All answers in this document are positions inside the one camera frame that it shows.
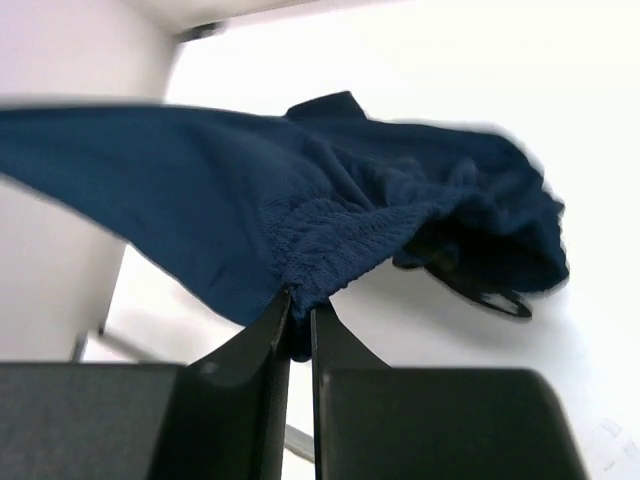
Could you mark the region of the navy blue shorts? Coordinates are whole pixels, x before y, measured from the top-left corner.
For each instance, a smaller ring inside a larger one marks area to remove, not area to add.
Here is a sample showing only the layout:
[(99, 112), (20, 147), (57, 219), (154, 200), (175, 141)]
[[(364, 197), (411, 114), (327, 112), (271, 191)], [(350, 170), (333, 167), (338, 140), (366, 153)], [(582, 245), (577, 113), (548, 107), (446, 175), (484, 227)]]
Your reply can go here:
[(569, 274), (563, 204), (516, 145), (372, 120), (347, 92), (282, 116), (5, 109), (1, 171), (128, 241), (236, 324), (288, 291), (302, 361), (309, 312), (386, 260), (474, 300), (545, 292)]

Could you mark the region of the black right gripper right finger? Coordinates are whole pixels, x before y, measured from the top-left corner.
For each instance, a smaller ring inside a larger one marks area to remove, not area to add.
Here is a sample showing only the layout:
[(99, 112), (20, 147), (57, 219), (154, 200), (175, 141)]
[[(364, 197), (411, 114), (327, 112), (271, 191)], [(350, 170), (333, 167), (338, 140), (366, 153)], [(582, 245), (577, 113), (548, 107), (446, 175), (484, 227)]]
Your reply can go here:
[(522, 368), (400, 368), (324, 305), (310, 316), (323, 480), (583, 479), (560, 402)]

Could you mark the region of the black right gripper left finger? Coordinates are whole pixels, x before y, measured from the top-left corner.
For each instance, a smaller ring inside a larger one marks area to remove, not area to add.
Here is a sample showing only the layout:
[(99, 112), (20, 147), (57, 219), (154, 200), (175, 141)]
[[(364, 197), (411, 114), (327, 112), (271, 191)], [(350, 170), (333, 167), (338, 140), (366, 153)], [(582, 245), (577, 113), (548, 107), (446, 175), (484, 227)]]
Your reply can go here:
[(290, 298), (191, 365), (5, 363), (5, 479), (277, 479)]

